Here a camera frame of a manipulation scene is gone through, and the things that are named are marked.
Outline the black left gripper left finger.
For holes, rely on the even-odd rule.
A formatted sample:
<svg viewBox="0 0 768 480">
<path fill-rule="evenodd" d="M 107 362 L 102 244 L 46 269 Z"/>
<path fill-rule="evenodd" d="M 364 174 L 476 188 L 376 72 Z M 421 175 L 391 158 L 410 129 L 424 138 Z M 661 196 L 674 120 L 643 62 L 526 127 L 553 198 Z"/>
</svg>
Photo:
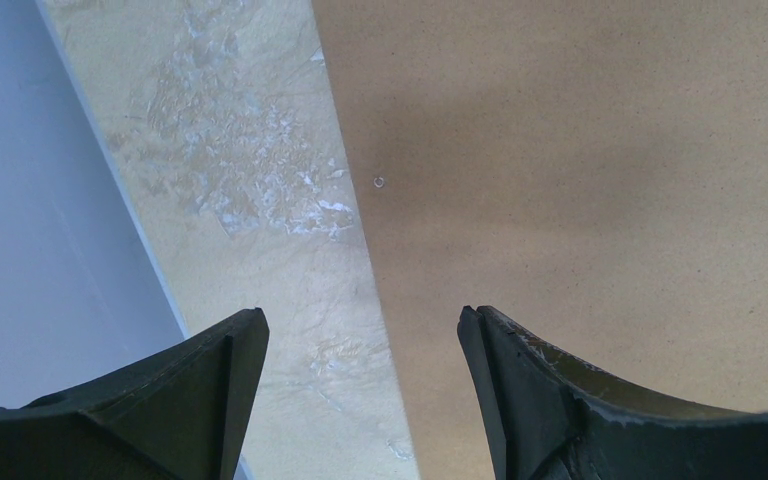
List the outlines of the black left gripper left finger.
<svg viewBox="0 0 768 480">
<path fill-rule="evenodd" d="M 269 327 L 244 309 L 143 360 L 0 407 L 0 479 L 232 479 Z"/>
</svg>

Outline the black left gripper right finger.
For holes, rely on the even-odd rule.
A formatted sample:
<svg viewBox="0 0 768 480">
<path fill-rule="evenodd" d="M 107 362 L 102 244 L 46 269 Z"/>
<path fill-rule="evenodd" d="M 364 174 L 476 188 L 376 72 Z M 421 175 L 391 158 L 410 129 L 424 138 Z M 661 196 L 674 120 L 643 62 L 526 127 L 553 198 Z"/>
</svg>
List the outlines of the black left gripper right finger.
<svg viewBox="0 0 768 480">
<path fill-rule="evenodd" d="M 768 479 L 768 412 L 634 384 L 491 306 L 457 334 L 499 479 Z"/>
</svg>

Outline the brown cardboard backing board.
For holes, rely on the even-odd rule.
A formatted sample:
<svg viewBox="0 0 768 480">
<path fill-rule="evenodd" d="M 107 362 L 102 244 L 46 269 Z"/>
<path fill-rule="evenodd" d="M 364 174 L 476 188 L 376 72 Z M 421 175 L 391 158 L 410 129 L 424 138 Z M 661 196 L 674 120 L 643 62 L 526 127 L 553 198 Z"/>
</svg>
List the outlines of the brown cardboard backing board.
<svg viewBox="0 0 768 480">
<path fill-rule="evenodd" d="M 466 305 L 768 410 L 768 1 L 313 10 L 423 478 L 493 475 Z"/>
</svg>

